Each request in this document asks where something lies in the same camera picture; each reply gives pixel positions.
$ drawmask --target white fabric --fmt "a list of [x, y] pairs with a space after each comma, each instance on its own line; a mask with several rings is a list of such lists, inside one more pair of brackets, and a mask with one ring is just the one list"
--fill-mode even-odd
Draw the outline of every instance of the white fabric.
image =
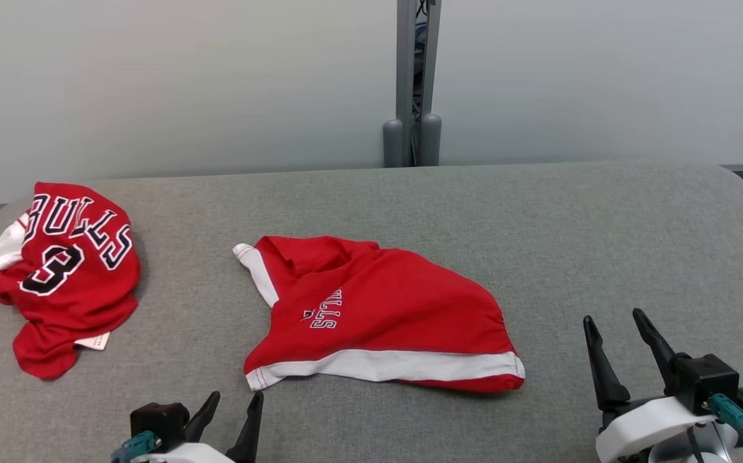
[[10, 224], [0, 235], [0, 270], [22, 260], [22, 240], [25, 238], [27, 223], [28, 214], [22, 214], [22, 217]]
[[268, 269], [266, 269], [265, 262], [262, 261], [260, 251], [254, 246], [240, 243], [234, 246], [234, 255], [237, 256], [240, 264], [251, 271], [251, 278], [257, 285], [257, 290], [262, 298], [268, 302], [268, 307], [274, 307], [274, 304], [280, 300], [280, 296], [277, 296], [277, 290], [274, 289], [271, 277], [268, 276]]
[[315, 373], [366, 381], [461, 381], [488, 376], [525, 378], [525, 368], [514, 352], [505, 354], [446, 354], [403, 350], [345, 349], [316, 361], [280, 361], [248, 374], [251, 390], [262, 390], [286, 376]]

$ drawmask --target chicago bulls jersey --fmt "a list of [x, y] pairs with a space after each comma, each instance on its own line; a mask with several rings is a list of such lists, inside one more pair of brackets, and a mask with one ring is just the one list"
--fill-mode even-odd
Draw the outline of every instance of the chicago bulls jersey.
[[471, 392], [523, 384], [494, 297], [420, 255], [335, 237], [263, 237], [234, 252], [271, 306], [245, 360], [252, 390], [315, 373]]
[[31, 207], [9, 229], [9, 237], [19, 230], [24, 237], [21, 260], [9, 257], [15, 263], [0, 270], [0, 302], [28, 320], [14, 354], [25, 372], [53, 379], [77, 360], [75, 341], [112, 331], [136, 308], [140, 262], [131, 224], [90, 188], [38, 183]]

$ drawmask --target gray upholstered table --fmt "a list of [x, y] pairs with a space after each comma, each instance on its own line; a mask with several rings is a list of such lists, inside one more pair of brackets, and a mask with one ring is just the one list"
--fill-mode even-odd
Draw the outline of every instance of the gray upholstered table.
[[[222, 392], [204, 442], [236, 440], [245, 355], [269, 313], [231, 247], [338, 235], [414, 250], [503, 308], [522, 389], [463, 395], [319, 376], [266, 391], [260, 461], [594, 461], [581, 319], [593, 314], [633, 396], [661, 381], [630, 318], [742, 373], [743, 182], [715, 167], [555, 164], [352, 170], [92, 185], [132, 219], [140, 304], [103, 352], [57, 381], [18, 369], [23, 323], [0, 305], [0, 461], [105, 461], [149, 401], [194, 411]], [[0, 213], [0, 232], [28, 200]], [[743, 450], [737, 452], [743, 460]]]

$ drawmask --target clothing tag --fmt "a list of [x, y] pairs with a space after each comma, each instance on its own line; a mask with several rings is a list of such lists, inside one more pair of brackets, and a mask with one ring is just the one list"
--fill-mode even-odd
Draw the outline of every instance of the clothing tag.
[[103, 350], [105, 349], [105, 345], [107, 345], [107, 342], [109, 342], [109, 334], [111, 332], [107, 332], [105, 334], [101, 334], [92, 338], [85, 338], [84, 340], [75, 340], [75, 345], [85, 346], [89, 349], [94, 350]]

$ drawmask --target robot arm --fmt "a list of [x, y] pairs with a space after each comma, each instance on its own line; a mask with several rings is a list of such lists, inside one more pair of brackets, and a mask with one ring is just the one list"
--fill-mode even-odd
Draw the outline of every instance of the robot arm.
[[739, 374], [713, 354], [674, 352], [642, 310], [633, 313], [651, 348], [665, 395], [631, 401], [603, 351], [591, 316], [583, 319], [597, 407], [603, 427], [596, 449], [601, 463], [729, 462], [743, 446], [743, 387]]
[[214, 418], [219, 392], [212, 392], [191, 419], [180, 403], [137, 408], [131, 413], [133, 437], [113, 452], [111, 463], [256, 463], [262, 402], [262, 392], [254, 393], [237, 442], [225, 454], [199, 443]]

